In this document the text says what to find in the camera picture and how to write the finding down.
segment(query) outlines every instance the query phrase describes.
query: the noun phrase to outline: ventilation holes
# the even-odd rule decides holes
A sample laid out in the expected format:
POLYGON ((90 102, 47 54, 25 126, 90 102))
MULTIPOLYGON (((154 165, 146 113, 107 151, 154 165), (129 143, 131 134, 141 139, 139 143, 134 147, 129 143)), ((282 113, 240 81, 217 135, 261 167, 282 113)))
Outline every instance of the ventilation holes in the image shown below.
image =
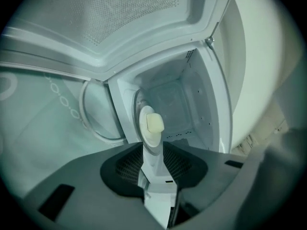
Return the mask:
POLYGON ((188 60, 187 60, 187 63, 189 62, 189 60, 190 60, 190 58, 191 58, 193 52, 194 52, 194 50, 190 50, 190 51, 187 52, 187 55, 186 55, 186 59, 188 59, 188 60))
POLYGON ((90 0, 83 38, 96 46, 121 27, 147 14, 173 8, 179 0, 90 0))
MULTIPOLYGON (((187 134, 191 134, 191 133, 192 133, 191 131, 185 132, 186 135, 187 135, 187 134)), ((174 137, 180 137, 180 136, 182 136, 182 134, 176 134, 176 135, 174 135, 174 137)))

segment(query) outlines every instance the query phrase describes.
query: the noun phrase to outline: open lid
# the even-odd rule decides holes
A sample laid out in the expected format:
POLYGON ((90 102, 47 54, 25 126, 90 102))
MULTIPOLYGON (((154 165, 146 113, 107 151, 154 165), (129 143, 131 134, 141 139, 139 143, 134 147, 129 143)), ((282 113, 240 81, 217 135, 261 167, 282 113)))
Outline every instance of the open lid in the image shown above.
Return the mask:
POLYGON ((228 1, 25 0, 1 36, 2 62, 22 64, 22 52, 65 63, 47 69, 106 80, 147 56, 210 37, 228 1))

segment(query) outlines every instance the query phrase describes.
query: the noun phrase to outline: black grille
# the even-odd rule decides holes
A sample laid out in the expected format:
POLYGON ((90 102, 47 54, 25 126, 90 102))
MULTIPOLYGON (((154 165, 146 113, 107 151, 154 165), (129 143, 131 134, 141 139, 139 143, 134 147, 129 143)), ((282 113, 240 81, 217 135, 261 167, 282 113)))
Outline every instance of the black grille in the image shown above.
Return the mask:
POLYGON ((164 164, 175 181, 188 173, 189 169, 192 167, 189 159, 167 147, 163 148, 163 156, 164 164))
POLYGON ((139 147, 117 162, 116 174, 125 181, 137 185, 142 165, 143 152, 142 147, 139 147))

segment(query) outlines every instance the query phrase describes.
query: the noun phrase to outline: black rectangular slot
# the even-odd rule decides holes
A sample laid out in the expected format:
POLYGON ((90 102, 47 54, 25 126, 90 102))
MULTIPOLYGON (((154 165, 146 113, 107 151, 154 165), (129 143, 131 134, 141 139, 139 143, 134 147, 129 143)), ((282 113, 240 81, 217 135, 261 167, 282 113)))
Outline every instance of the black rectangular slot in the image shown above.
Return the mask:
POLYGON ((73 186, 59 185, 38 211, 50 220, 55 221, 74 189, 73 186))
POLYGON ((242 166, 243 166, 243 163, 236 162, 236 161, 232 161, 232 160, 226 161, 225 164, 227 164, 227 165, 229 165, 229 166, 232 166, 232 167, 239 168, 239 169, 241 169, 242 166))

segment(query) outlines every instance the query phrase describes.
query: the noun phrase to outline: white plastic housing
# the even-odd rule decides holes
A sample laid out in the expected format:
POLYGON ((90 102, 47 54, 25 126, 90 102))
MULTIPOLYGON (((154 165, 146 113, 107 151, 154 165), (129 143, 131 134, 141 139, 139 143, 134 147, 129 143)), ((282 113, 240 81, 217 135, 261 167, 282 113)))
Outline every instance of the white plastic housing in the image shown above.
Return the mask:
POLYGON ((157 52, 208 38, 228 1, 25 0, 1 47, 65 63, 48 66, 56 71, 104 81, 157 52))
POLYGON ((143 88, 163 118, 162 140, 186 138, 191 146, 230 151, 232 115, 227 86, 214 53, 204 42, 150 56, 108 83, 129 143, 140 141, 133 119, 133 98, 143 88))

